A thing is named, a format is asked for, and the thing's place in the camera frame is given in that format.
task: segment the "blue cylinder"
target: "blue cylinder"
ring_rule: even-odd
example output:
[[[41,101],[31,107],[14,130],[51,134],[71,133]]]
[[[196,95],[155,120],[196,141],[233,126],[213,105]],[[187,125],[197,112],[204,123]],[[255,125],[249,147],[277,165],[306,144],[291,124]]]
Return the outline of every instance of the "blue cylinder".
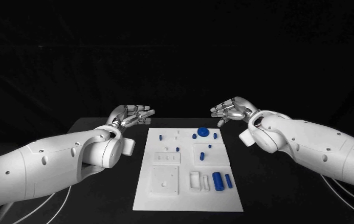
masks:
[[[209,129],[206,127],[199,128],[199,135],[203,137],[209,136]]]
[[[229,174],[226,174],[229,188],[233,188],[232,179]]]
[[[220,172],[213,173],[213,180],[215,180],[216,190],[219,192],[223,191],[225,190],[225,183],[223,183]]]

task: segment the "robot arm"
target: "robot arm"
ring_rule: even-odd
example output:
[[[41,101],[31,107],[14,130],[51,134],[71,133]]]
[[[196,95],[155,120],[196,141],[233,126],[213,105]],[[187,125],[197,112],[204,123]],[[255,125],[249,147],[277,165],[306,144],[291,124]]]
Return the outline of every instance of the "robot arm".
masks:
[[[284,151],[295,162],[317,173],[354,185],[354,138],[339,130],[294,120],[285,114],[259,110],[242,97],[223,102],[212,110],[213,117],[245,120],[241,134],[246,146],[258,144],[269,153]]]
[[[151,123],[147,117],[155,110],[149,109],[122,105],[105,126],[37,140],[0,156],[0,205],[47,196],[113,168],[121,155],[132,155],[135,148],[123,131]]]

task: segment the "black tabletop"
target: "black tabletop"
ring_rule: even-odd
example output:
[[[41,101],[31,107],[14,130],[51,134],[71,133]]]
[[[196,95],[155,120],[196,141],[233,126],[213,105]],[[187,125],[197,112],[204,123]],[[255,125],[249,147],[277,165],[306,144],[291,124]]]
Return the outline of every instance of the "black tabletop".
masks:
[[[69,133],[92,130],[106,118],[82,118]],[[352,223],[354,210],[343,203],[321,175],[298,165],[284,153],[246,147],[239,135],[245,122],[222,127],[223,140],[243,204],[243,213],[134,211],[135,194],[145,155],[149,127],[217,128],[217,119],[154,118],[151,125],[128,128],[125,137],[136,140],[132,156],[116,166],[87,177],[70,191],[56,223]],[[69,189],[60,191],[35,214],[21,223],[47,224],[61,208]],[[50,196],[15,202],[2,224],[14,223]]]

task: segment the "white board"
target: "white board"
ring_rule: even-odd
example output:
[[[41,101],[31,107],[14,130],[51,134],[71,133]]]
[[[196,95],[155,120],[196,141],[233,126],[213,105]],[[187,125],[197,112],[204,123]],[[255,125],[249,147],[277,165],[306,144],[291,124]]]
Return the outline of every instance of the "white board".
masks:
[[[202,137],[199,136],[197,128],[149,129],[134,210],[243,212],[230,165],[223,164],[223,166],[217,166],[212,162],[210,165],[196,165],[196,153],[199,152],[199,149],[203,148],[204,150],[206,147],[206,145],[196,146],[196,144],[212,144],[212,148],[209,148],[210,151],[206,154],[204,160],[207,160],[209,156],[210,160],[212,157],[216,157],[212,160],[213,162],[230,162],[220,130],[209,130],[209,137]],[[167,164],[164,162],[157,162],[157,160],[160,160],[158,156],[161,156],[163,160],[168,160],[167,155],[174,155],[174,153],[177,153],[177,147],[180,148],[178,160],[177,158],[173,158],[174,162],[167,162]],[[160,170],[160,176],[157,176],[157,169],[154,169],[154,167],[163,167],[164,165],[168,168]],[[178,175],[171,173],[171,170],[176,167],[178,167]],[[191,189],[191,172],[200,172],[202,190],[199,190],[199,188],[197,190],[196,188]],[[216,190],[213,179],[215,172],[222,173],[225,191]],[[230,175],[233,188],[229,188],[226,174]],[[209,178],[209,191],[204,188],[206,175]],[[178,195],[167,195],[165,193],[176,194],[177,187]]]

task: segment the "blue knob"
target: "blue knob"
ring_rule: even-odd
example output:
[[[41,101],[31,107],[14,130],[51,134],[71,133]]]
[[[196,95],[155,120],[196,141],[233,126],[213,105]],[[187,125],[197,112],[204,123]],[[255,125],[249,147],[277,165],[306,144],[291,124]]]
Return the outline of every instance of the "blue knob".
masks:
[[[206,127],[199,128],[199,135],[203,137],[209,136],[209,129]]]

